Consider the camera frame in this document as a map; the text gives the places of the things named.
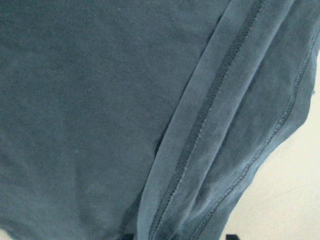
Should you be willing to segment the black graphic t-shirt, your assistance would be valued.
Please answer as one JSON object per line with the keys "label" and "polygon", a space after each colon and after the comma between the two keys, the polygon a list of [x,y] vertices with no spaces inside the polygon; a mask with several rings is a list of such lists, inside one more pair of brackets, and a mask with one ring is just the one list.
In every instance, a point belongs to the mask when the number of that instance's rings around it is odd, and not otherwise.
{"label": "black graphic t-shirt", "polygon": [[317,0],[3,0],[0,228],[217,240],[308,117]]}

